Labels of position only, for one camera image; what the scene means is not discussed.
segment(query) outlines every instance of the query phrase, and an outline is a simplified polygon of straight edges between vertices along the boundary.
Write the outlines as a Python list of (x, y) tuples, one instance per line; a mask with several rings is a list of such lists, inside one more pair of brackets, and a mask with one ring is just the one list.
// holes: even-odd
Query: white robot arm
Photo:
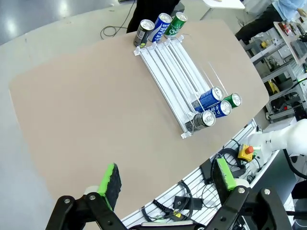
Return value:
[(261, 165), (266, 163), (276, 150), (287, 149), (289, 156), (307, 155), (307, 119), (281, 130), (257, 132), (247, 137), (244, 143), (261, 148)]

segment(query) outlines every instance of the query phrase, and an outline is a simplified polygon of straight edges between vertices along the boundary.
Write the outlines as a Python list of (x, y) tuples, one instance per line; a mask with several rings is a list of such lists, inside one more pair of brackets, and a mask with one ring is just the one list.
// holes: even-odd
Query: can lid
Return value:
[(245, 153), (246, 154), (251, 154), (254, 152), (254, 148), (252, 146), (248, 146), (246, 149), (245, 149)]
[(216, 118), (212, 111), (206, 110), (202, 113), (202, 121), (207, 126), (213, 126), (215, 124)]
[(188, 17), (183, 12), (177, 12), (176, 17), (183, 22), (186, 22), (188, 20)]
[(221, 102), (221, 111), (225, 114), (225, 115), (229, 115), (231, 113), (231, 104), (229, 103), (229, 101), (223, 100)]
[(172, 17), (169, 16), (167, 13), (161, 13), (159, 15), (159, 18), (165, 23), (171, 23), (172, 21)]
[(232, 94), (232, 100), (236, 106), (240, 106), (242, 104), (242, 98), (236, 92)]
[(212, 94), (213, 94), (213, 97), (218, 101), (221, 101), (222, 99), (224, 99), (224, 92), (220, 87), (214, 86), (212, 88)]
[(154, 23), (148, 19), (143, 19), (140, 24), (141, 24), (141, 27), (146, 30), (154, 29)]

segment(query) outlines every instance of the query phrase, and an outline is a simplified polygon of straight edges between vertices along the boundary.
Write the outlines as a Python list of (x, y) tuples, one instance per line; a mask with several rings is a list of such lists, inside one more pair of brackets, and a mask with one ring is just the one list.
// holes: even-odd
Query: red button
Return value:
[(245, 150), (245, 153), (246, 154), (251, 154), (254, 152), (254, 148), (252, 146), (249, 146), (246, 150)]

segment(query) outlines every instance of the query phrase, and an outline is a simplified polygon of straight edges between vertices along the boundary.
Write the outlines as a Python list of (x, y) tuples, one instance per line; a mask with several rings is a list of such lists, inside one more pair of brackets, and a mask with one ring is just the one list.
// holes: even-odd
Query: can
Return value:
[(133, 40), (134, 45), (144, 47), (147, 43), (148, 36), (153, 29), (154, 23), (152, 21), (148, 19), (142, 20)]
[(169, 16), (167, 13), (161, 13), (154, 23), (154, 29), (150, 34), (148, 40), (151, 42), (160, 41), (161, 37), (170, 25), (171, 21), (171, 16)]
[(205, 110), (210, 110), (211, 112), (214, 113), (216, 118), (219, 118), (231, 114), (232, 108), (229, 101), (222, 100), (218, 104), (206, 108)]
[(232, 108), (239, 107), (242, 104), (242, 98), (239, 94), (234, 92), (233, 94), (225, 97), (224, 100), (229, 101)]
[(165, 31), (164, 36), (165, 37), (175, 36), (180, 30), (180, 28), (184, 25), (184, 23), (186, 23), (187, 20), (188, 20), (188, 17), (184, 13), (177, 12), (171, 24)]
[(215, 124), (216, 118), (213, 112), (210, 110), (197, 113), (194, 115), (191, 121), (186, 123), (188, 131), (193, 132), (199, 129), (213, 126)]
[[(214, 86), (209, 91), (203, 93), (199, 101), (202, 105), (202, 107), (208, 108), (218, 102), (220, 102), (224, 98), (224, 92), (220, 87)], [(194, 107), (195, 111), (197, 112), (203, 112), (203, 109), (200, 105), (198, 100), (192, 102), (192, 106)]]

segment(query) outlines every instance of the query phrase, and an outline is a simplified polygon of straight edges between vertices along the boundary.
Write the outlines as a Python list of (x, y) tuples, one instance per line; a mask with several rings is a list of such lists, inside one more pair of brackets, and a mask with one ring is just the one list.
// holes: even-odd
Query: table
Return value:
[(185, 46), (201, 68), (212, 76), (209, 60), (227, 90), (243, 98), (230, 116), (184, 140), (147, 67), (133, 55), (135, 33), (63, 55), (10, 83), (29, 152), (54, 199), (80, 197), (116, 162), (123, 186), (115, 212), (123, 218), (217, 152), (267, 103), (259, 74), (223, 21), (188, 22), (180, 32), (191, 35)]
[(245, 6), (240, 0), (222, 0), (222, 1), (215, 1), (215, 0), (203, 0), (203, 2), (209, 7), (208, 11), (201, 17), (203, 20), (206, 15), (212, 11), (213, 8), (219, 9), (245, 9)]

